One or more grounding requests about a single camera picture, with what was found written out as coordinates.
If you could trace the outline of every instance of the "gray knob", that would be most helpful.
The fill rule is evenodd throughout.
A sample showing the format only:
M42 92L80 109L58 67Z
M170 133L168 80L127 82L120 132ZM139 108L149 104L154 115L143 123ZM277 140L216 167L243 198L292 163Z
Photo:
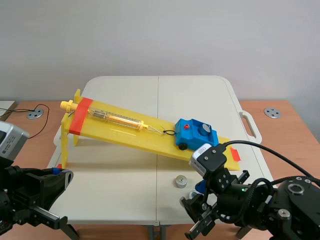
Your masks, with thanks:
M202 136L208 136L211 133L210 125L205 123L202 124L198 130Z

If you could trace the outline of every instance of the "table handle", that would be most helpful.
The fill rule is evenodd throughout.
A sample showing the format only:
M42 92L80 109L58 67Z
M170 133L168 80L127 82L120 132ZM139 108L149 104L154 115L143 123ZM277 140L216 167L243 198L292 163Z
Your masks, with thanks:
M248 123L250 131L251 131L251 133L253 135L253 137L252 137L247 133L247 135L249 136L249 139L254 139L254 141L257 144L260 144L262 142L262 136L261 136L261 134L259 132L259 129L258 129L256 123L255 123L254 118L247 111L241 111L241 112L239 112L239 115L240 115L241 118L244 118L246 120L246 122Z

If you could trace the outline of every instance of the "yellow ramp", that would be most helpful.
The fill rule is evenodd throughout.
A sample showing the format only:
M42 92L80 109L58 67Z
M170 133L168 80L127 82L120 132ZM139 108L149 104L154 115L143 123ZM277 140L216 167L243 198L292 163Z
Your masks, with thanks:
M106 103L93 101L90 106L133 119L142 120L144 121L144 124L150 125L161 132L163 131L163 128L166 130L175 130L175 123L161 120L148 115L143 115ZM67 119L67 122L65 123L66 130L70 128L73 118L74 114L72 114ZM134 128L106 122L89 114L87 114L87 116L85 117L80 135L185 161L189 161L193 153L193 151L189 149L180 150L175 144L175 136L160 134L156 131L150 131L147 129L142 129L141 131L139 131ZM227 138L219 137L220 143L224 143L227 141ZM227 150L224 153L227 157L225 167L231 171L239 170L239 164L238 162L234 161L230 148L231 146L228 146Z

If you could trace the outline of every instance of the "blue toy car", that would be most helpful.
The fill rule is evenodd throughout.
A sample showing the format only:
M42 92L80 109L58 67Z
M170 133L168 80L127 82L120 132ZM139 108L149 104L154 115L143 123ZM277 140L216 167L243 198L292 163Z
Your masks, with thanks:
M203 144L216 146L219 140L217 132L209 124L181 118L175 124L175 144L180 150L197 150Z

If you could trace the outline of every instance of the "red tape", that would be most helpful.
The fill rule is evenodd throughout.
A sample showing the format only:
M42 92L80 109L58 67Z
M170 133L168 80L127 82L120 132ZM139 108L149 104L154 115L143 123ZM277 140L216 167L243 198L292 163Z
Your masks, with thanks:
M237 149L234 149L231 147L230 150L231 150L233 160L235 160L236 162L239 162L241 159L240 159L240 156L239 156Z
M92 101L93 100L89 98L82 98L82 100L78 104L78 107L75 110L69 133L80 135L82 126L88 113L88 108L90 107Z

